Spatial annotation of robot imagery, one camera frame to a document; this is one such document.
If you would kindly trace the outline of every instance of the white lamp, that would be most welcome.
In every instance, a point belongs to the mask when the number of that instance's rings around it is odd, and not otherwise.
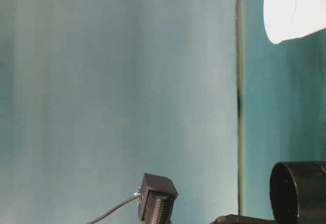
[[[326,28],[326,0],[264,0],[264,24],[274,44]]]

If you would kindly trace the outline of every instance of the wall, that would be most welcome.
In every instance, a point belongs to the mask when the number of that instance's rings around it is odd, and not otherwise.
[[[326,32],[274,45],[263,0],[238,0],[241,213],[272,218],[269,176],[277,161],[326,158]]]
[[[234,5],[0,0],[1,222],[86,223],[143,172],[174,181],[174,223],[236,213]]]

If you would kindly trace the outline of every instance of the black cable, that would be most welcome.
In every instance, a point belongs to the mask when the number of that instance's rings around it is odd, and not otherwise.
[[[115,207],[113,207],[111,210],[108,210],[106,213],[104,213],[103,215],[99,216],[98,218],[88,222],[87,224],[94,224],[94,223],[97,223],[98,221],[106,218],[108,215],[110,215],[112,212],[116,211],[117,209],[119,209],[120,207],[124,206],[125,204],[135,200],[135,199],[138,199],[140,195],[136,195],[136,196],[133,196],[123,202],[121,202],[120,204],[116,205]]]

